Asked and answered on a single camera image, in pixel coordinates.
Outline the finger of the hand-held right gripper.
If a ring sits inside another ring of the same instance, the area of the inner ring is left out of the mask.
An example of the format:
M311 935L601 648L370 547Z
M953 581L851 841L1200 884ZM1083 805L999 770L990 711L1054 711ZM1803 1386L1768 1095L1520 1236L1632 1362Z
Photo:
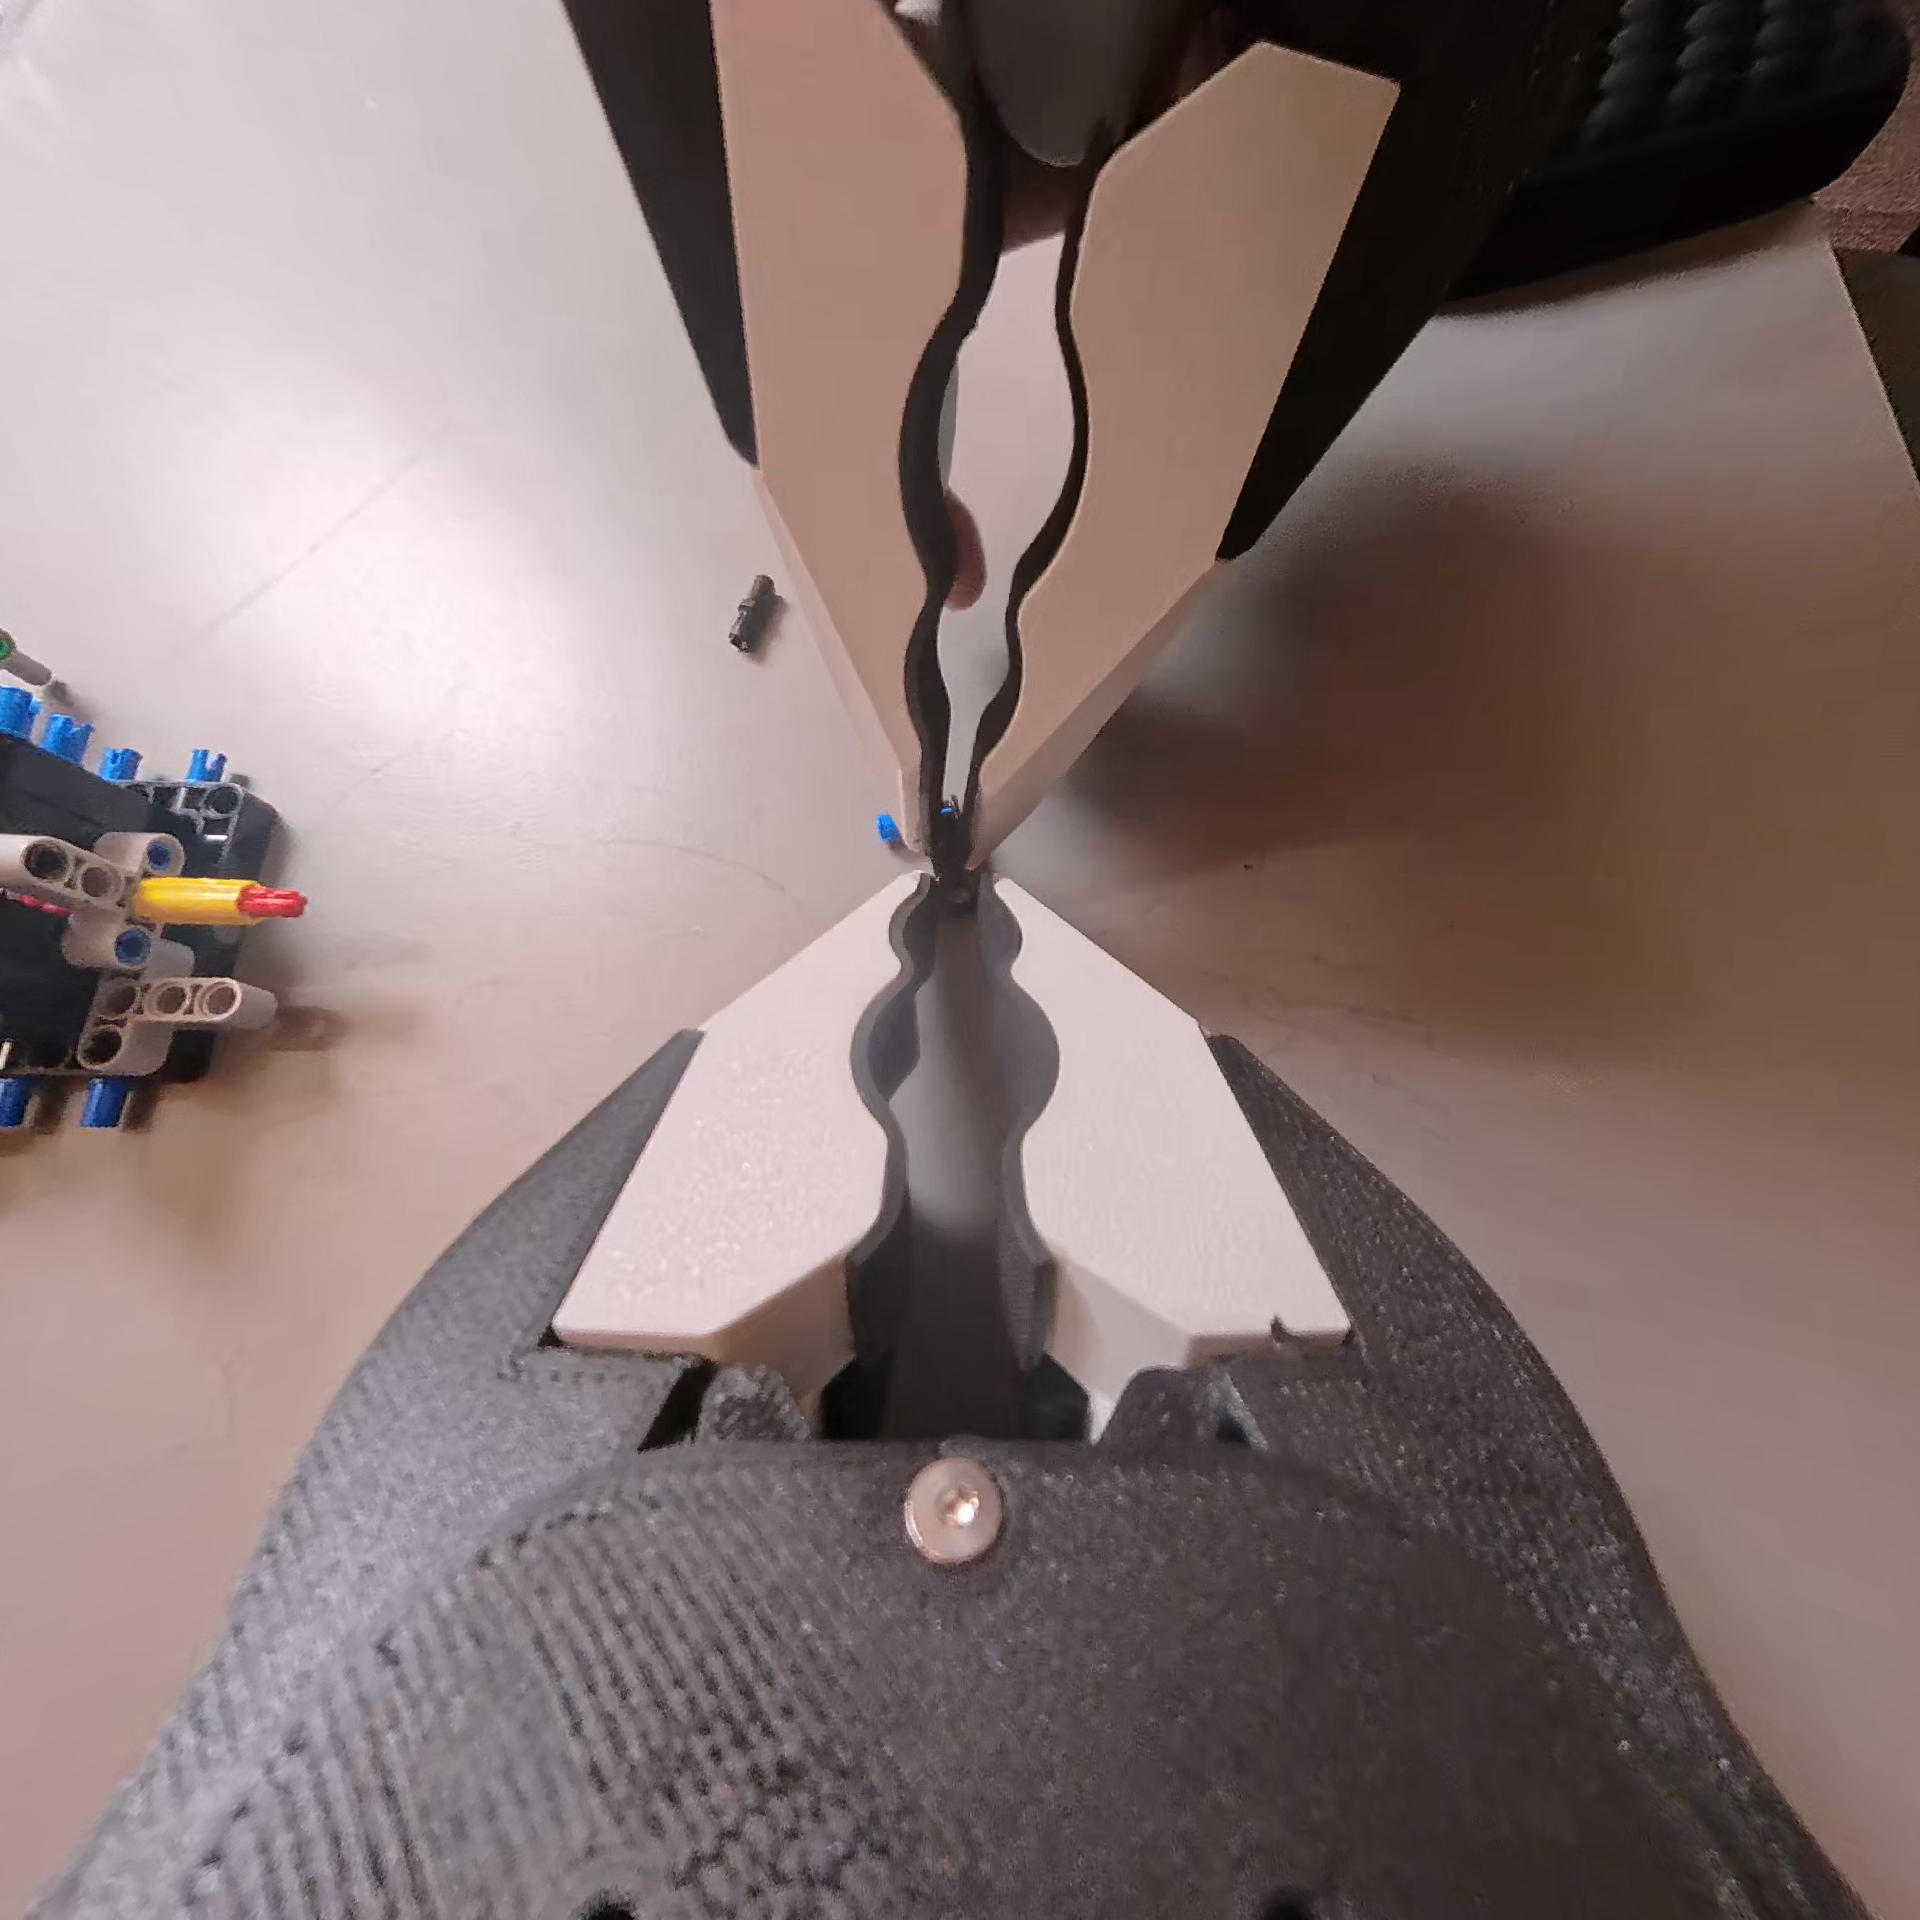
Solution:
M1064 529L1009 618L1013 708L984 717L984 865L1080 761L1226 569L1218 548L1401 87L1257 41L1098 170L1064 353Z
M882 805L929 857L911 665L941 618L902 458L963 288L963 114L889 4L719 2L712 41L760 501Z

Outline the lego car chassis assembly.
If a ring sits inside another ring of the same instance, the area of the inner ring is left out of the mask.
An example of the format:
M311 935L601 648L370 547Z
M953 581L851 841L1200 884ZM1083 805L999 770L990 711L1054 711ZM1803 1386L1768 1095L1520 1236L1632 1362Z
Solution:
M240 979L246 940L301 922L271 879L282 817L198 749L147 777L96 753L55 673L2 639L2 1129L65 1115L114 1133L200 1084L280 1002Z

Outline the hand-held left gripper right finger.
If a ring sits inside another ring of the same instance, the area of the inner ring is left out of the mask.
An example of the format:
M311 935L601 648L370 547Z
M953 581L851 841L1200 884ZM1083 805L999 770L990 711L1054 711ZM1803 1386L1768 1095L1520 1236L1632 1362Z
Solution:
M1011 983L1051 1040L1025 1127L1025 1213L1051 1266L1046 1356L1114 1410L1141 1373L1333 1353L1353 1331L1210 1035L1011 881Z

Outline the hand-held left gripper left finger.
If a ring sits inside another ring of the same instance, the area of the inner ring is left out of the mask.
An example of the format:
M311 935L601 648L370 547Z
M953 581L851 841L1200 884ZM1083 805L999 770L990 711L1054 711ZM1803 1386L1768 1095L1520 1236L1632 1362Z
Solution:
M553 1317L565 1348L765 1367L803 1404L853 1360L849 1266L889 1179L858 1033L926 892L889 881L703 1026Z

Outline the black lego beam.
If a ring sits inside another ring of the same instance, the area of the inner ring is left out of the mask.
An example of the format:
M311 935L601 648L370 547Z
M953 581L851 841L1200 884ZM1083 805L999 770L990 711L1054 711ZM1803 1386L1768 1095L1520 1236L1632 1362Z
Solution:
M959 801L945 801L926 827L923 845L913 845L891 811L877 817L877 833L891 857L929 881L930 899L957 912L975 912L978 866L975 865L973 820Z

